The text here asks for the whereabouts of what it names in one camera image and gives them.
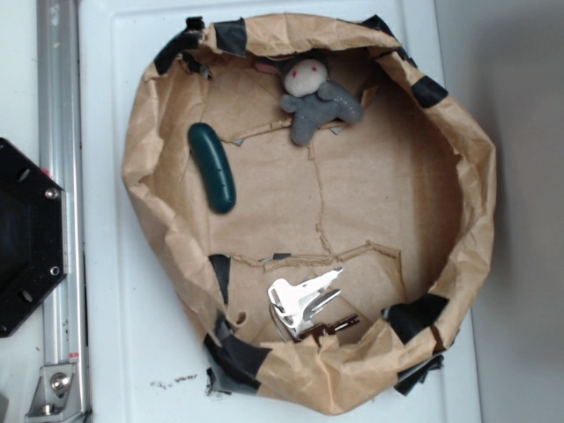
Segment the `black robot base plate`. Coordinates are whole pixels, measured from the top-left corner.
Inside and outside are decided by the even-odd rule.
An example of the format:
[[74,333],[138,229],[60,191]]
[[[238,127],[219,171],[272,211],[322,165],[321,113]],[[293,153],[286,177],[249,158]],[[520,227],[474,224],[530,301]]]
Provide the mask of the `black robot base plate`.
[[66,276],[64,190],[1,140],[1,337],[12,336]]

